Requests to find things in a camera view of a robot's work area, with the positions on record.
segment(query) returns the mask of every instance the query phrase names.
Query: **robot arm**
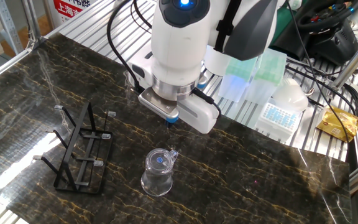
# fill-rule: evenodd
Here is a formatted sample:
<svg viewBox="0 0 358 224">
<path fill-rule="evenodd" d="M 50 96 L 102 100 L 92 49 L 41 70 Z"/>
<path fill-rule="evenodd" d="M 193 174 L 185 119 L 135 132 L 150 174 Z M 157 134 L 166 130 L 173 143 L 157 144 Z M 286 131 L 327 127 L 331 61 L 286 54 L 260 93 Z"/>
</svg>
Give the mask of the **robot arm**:
<svg viewBox="0 0 358 224">
<path fill-rule="evenodd" d="M 274 35 L 277 4 L 277 0 L 160 0 L 152 29 L 154 82 L 195 85 L 207 45 L 239 60 L 262 54 Z M 181 92 L 178 98 L 174 91 L 157 85 L 153 89 L 167 100 L 190 93 Z"/>
<path fill-rule="evenodd" d="M 159 0 L 151 47 L 146 45 L 130 62 L 145 88 L 140 102 L 168 122 L 180 118 L 208 133 L 218 110 L 191 94 L 201 79 L 207 45 L 239 60 L 262 54 L 274 35 L 278 4 L 278 0 Z"/>
</svg>

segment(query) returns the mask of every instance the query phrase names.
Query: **red sign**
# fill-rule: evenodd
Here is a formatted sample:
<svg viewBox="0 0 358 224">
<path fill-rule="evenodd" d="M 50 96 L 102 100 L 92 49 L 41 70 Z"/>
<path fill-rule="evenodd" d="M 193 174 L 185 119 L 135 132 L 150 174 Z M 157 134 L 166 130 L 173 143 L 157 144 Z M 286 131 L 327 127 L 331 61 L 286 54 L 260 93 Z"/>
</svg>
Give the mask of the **red sign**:
<svg viewBox="0 0 358 224">
<path fill-rule="evenodd" d="M 82 9 L 72 6 L 62 0 L 53 0 L 55 9 L 62 15 L 72 18 L 82 11 Z"/>
</svg>

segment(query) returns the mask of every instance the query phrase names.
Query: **glass beaker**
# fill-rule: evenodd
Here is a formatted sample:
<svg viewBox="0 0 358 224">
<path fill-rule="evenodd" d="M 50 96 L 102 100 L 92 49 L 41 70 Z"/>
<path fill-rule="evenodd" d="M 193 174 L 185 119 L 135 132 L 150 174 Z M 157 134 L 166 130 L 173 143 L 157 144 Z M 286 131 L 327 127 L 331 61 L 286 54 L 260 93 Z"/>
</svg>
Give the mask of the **glass beaker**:
<svg viewBox="0 0 358 224">
<path fill-rule="evenodd" d="M 147 154 L 146 169 L 141 183 L 144 191 L 151 196 L 163 196 L 172 188 L 172 168 L 178 157 L 175 150 L 154 149 Z"/>
</svg>

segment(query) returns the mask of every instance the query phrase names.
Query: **yellow package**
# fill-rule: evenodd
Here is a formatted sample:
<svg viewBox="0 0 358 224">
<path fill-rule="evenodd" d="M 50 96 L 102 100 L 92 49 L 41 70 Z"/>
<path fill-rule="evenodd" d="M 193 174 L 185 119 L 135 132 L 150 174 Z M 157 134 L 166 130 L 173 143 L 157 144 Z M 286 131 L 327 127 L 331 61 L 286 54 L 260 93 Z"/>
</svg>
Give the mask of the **yellow package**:
<svg viewBox="0 0 358 224">
<path fill-rule="evenodd" d="M 336 108 L 333 106 L 335 113 L 341 119 L 343 125 L 345 126 L 347 137 L 349 141 L 353 140 L 354 136 L 358 130 L 358 117 L 350 114 L 344 110 Z M 324 131 L 327 134 L 334 136 L 344 142 L 346 142 L 346 135 L 343 131 L 342 125 L 336 118 L 335 114 L 331 109 L 327 106 L 322 112 L 322 116 L 320 116 L 320 123 L 317 125 L 317 128 Z"/>
</svg>

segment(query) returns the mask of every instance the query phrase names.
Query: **black marble table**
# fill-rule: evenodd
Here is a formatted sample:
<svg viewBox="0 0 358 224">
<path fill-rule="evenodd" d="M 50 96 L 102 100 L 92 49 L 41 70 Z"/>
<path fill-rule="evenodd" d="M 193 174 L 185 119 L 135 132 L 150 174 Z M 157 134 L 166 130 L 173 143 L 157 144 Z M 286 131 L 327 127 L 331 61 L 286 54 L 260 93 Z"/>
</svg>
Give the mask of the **black marble table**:
<svg viewBox="0 0 358 224">
<path fill-rule="evenodd" d="M 121 65 L 63 36 L 43 43 L 0 75 L 0 201 L 29 223 L 349 223 L 349 166 L 289 148 L 233 120 L 209 134 L 163 120 L 140 105 Z M 76 118 L 90 101 L 97 127 L 115 111 L 111 157 L 101 192 L 56 191 L 55 174 Z M 174 184 L 163 197 L 140 186 L 145 157 L 175 149 Z M 80 146 L 75 151 L 80 156 Z"/>
</svg>

